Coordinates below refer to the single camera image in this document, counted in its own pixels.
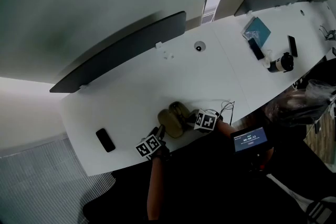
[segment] black smartphone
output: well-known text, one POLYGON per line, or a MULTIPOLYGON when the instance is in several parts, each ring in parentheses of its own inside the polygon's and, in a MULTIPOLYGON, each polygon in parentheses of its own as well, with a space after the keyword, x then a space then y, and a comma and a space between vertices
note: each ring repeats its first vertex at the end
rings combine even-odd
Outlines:
POLYGON ((113 144, 105 129, 100 129, 96 132, 96 135, 107 152, 111 152, 115 149, 115 145, 113 144))
POLYGON ((264 59, 264 54, 263 52, 260 50, 258 44, 256 43, 256 41, 254 40, 254 38, 251 38, 248 40, 248 43, 250 44, 250 48, 253 51, 254 55, 257 57, 258 60, 264 59))
POLYGON ((292 36, 288 36, 288 42, 289 42, 289 48, 290 48, 290 53, 294 56, 298 56, 298 51, 296 49, 296 43, 295 43, 295 38, 292 36))

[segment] handheld device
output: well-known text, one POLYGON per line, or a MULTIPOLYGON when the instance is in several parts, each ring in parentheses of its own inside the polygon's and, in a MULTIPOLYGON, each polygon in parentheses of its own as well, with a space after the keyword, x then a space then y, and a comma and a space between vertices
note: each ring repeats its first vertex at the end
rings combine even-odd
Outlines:
POLYGON ((296 49, 295 38, 293 38, 292 36, 288 36, 288 42, 289 42, 290 53, 294 57, 297 57, 298 56, 298 51, 296 49))
POLYGON ((270 148, 272 144, 263 127, 250 127, 231 134, 234 154, 259 155, 270 148))
POLYGON ((115 145, 113 144, 105 129, 100 129, 96 132, 96 135, 107 152, 111 152, 115 149, 115 145))
POLYGON ((254 38, 251 38, 248 40, 248 43, 250 44, 250 48, 253 51, 254 55, 257 57, 258 60, 264 59, 265 55, 260 50, 258 44, 254 40, 254 38))

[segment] digital display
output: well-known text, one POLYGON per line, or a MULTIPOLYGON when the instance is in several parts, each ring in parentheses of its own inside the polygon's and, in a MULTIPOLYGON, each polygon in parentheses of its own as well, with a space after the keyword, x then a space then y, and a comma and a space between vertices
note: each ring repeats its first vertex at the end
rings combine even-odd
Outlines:
POLYGON ((262 144, 267 141, 264 128, 258 128, 246 134, 234 137, 236 152, 262 144))

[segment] black cable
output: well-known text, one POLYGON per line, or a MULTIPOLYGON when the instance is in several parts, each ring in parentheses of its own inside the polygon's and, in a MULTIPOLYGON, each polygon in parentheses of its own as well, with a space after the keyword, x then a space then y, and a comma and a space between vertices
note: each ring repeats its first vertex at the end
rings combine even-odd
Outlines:
POLYGON ((235 102, 223 101, 223 102, 222 102, 222 110, 221 110, 219 116, 221 116, 221 114, 222 114, 222 112, 223 112, 224 110, 232 110, 233 107, 234 107, 234 104, 235 104, 235 102), (227 109, 226 107, 227 107, 228 105, 232 105, 232 108, 231 108, 231 109, 230 109, 230 108, 227 109))
POLYGON ((233 109, 234 109, 234 108, 235 108, 235 101, 233 102, 233 105, 232 105, 231 119, 230 119, 230 126, 231 126, 231 123, 232 123, 233 109))
POLYGON ((324 29, 324 31, 328 34, 328 31, 325 29, 324 26, 320 25, 320 27, 322 27, 324 29))
MULTIPOLYGON (((322 32, 322 34, 324 35, 324 33, 323 33, 323 31, 321 30, 321 29, 319 29, 321 32, 322 32)), ((324 38, 325 38, 325 40, 327 40, 328 39, 328 37, 326 37, 325 35, 324 35, 324 38)))

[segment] white desk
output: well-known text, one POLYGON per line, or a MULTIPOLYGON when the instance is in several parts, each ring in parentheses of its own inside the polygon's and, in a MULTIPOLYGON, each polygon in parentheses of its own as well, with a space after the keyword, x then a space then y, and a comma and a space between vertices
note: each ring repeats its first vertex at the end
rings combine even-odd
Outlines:
POLYGON ((253 12, 249 16, 227 17, 212 23, 251 111, 283 92, 336 45, 335 41, 324 40, 320 25, 327 30, 336 29, 336 19, 326 3, 295 3, 253 12), (271 31, 263 49, 272 51, 272 60, 290 51, 287 35, 295 37, 298 58, 294 58, 293 71, 270 73, 261 62, 256 61, 241 34, 253 16, 259 17, 271 31))
MULTIPOLYGON (((60 113, 68 136, 88 175, 128 167, 146 159, 134 146, 154 126, 157 114, 173 101, 190 109, 220 110, 224 99, 235 101, 233 121, 241 119, 273 97, 313 67, 333 45, 324 41, 320 24, 336 29, 336 19, 326 4, 296 3, 279 10, 253 13, 271 30, 264 47, 274 59, 289 50, 287 35, 295 37, 299 57, 294 70, 269 73, 248 48, 242 29, 249 16, 228 17, 186 32, 164 44, 163 51, 151 49, 109 71, 86 89, 61 101, 60 113), (202 40, 204 52, 194 43, 202 40), (105 128, 116 145, 103 149, 95 132, 105 128)), ((230 113, 224 114, 229 121, 230 113)), ((190 132, 173 139, 166 135, 173 151, 202 136, 190 132)))
MULTIPOLYGON (((61 102, 61 116, 68 136, 88 175, 121 169, 143 161, 134 147, 159 125, 157 114, 174 101, 190 110, 221 108, 225 99, 235 101, 234 118, 250 112, 231 65, 211 25, 186 32, 104 74, 86 89, 68 95, 61 102), (198 52, 194 43, 202 40, 206 49, 198 52), (96 131, 105 128, 116 149, 107 153, 96 131)), ((230 120, 231 113, 223 113, 230 120)), ((174 139, 165 136, 173 151, 202 136, 194 131, 174 139)))

